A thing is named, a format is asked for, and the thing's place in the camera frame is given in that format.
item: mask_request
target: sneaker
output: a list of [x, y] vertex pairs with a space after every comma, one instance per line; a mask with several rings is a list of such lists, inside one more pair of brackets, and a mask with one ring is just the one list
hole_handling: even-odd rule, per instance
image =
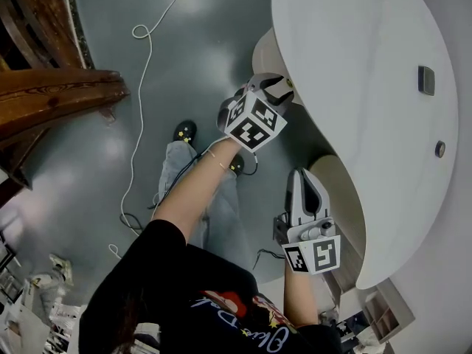
[[182, 141], [193, 147], [195, 136], [197, 135], [197, 125], [191, 120], [180, 122], [174, 130], [173, 141]]
[[244, 159], [241, 155], [237, 154], [231, 164], [229, 165], [229, 169], [235, 172], [236, 177], [240, 176], [243, 174], [244, 171]]

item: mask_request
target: light blue jeans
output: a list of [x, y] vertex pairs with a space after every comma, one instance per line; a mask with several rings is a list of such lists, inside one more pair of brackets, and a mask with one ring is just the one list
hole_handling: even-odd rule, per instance
[[[166, 156], [159, 179], [159, 200], [173, 183], [178, 173], [193, 157], [195, 150], [186, 142], [167, 145]], [[236, 175], [227, 170], [213, 199], [201, 216], [189, 244], [205, 249], [241, 268], [251, 271], [251, 251], [239, 219]]]

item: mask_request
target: white cable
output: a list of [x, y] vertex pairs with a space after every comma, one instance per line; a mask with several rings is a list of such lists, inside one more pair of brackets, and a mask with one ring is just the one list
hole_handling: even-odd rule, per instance
[[[141, 76], [141, 80], [139, 81], [139, 87], [138, 87], [139, 118], [141, 120], [141, 131], [139, 132], [138, 140], [136, 142], [136, 147], [134, 148], [133, 154], [131, 155], [131, 161], [130, 161], [130, 163], [131, 163], [131, 180], [130, 180], [130, 184], [129, 184], [128, 189], [126, 190], [125, 194], [123, 195], [123, 198], [121, 199], [121, 204], [120, 204], [121, 215], [125, 219], [125, 222], [127, 223], [128, 227], [134, 232], [134, 234], [136, 236], [139, 236], [139, 234], [134, 229], [131, 228], [130, 222], [126, 218], [125, 211], [123, 210], [123, 204], [125, 203], [126, 196], [128, 195], [128, 193], [131, 190], [131, 187], [133, 186], [133, 181], [134, 181], [134, 164], [133, 164], [134, 163], [134, 156], [136, 155], [136, 152], [138, 151], [139, 143], [141, 142], [141, 138], [142, 138], [142, 133], [144, 132], [144, 129], [145, 129], [145, 122], [144, 122], [144, 119], [143, 119], [143, 116], [142, 116], [141, 87], [142, 87], [142, 82], [145, 79], [146, 71], [148, 70], [150, 59], [153, 56], [153, 40], [152, 40], [150, 35], [157, 28], [157, 26], [161, 23], [162, 19], [165, 17], [167, 12], [169, 12], [169, 9], [174, 5], [175, 2], [176, 2], [176, 0], [172, 0], [172, 2], [169, 4], [167, 9], [164, 11], [164, 13], [162, 13], [161, 18], [157, 21], [156, 25], [154, 25], [154, 27], [151, 30], [149, 30], [146, 25], [139, 24], [139, 25], [136, 25], [133, 28], [133, 30], [131, 31], [131, 34], [136, 39], [149, 38], [149, 56], [147, 57], [145, 68], [142, 71], [142, 76]], [[139, 27], [142, 27], [146, 31], [146, 34], [137, 35], [135, 33], [135, 31]]]
[[116, 258], [121, 260], [121, 256], [118, 254], [118, 247], [115, 244], [108, 244], [108, 249], [110, 249], [110, 252], [113, 253]]

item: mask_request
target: concrete floor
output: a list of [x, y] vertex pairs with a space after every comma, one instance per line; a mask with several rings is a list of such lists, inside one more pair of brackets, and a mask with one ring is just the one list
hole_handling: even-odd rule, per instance
[[[170, 1], [77, 0], [95, 66], [121, 72], [131, 98], [116, 106], [117, 120], [111, 125], [90, 114], [55, 128], [29, 160], [33, 191], [22, 192], [0, 211], [4, 236], [18, 253], [22, 274], [47, 270], [50, 252], [72, 261], [75, 287], [65, 300], [71, 304], [87, 302], [117, 263], [108, 244], [123, 253], [135, 239], [119, 222], [119, 203], [139, 133], [136, 93], [148, 43], [134, 39], [131, 29], [154, 25]], [[252, 50], [270, 27], [270, 0], [176, 2], [153, 34], [154, 55], [142, 89], [145, 134], [125, 211], [148, 221], [164, 149], [178, 122], [196, 121], [197, 149], [220, 136], [215, 127], [218, 106], [251, 77]], [[238, 184], [254, 257], [261, 248], [281, 252], [272, 241], [272, 220], [283, 211], [291, 168], [308, 166], [329, 152], [302, 107], [294, 105], [286, 118], [287, 128], [258, 152], [257, 174], [241, 177]], [[247, 159], [249, 171], [251, 157]], [[282, 275], [282, 267], [283, 261], [263, 254], [254, 275], [268, 282]]]

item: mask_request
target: black t-shirt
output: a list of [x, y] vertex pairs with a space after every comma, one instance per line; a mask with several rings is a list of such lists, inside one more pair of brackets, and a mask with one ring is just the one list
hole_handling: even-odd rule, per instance
[[80, 319], [80, 354], [113, 352], [130, 302], [137, 323], [160, 325], [161, 353], [341, 352], [335, 330], [295, 329], [249, 272], [186, 245], [167, 221], [149, 223], [91, 298]]

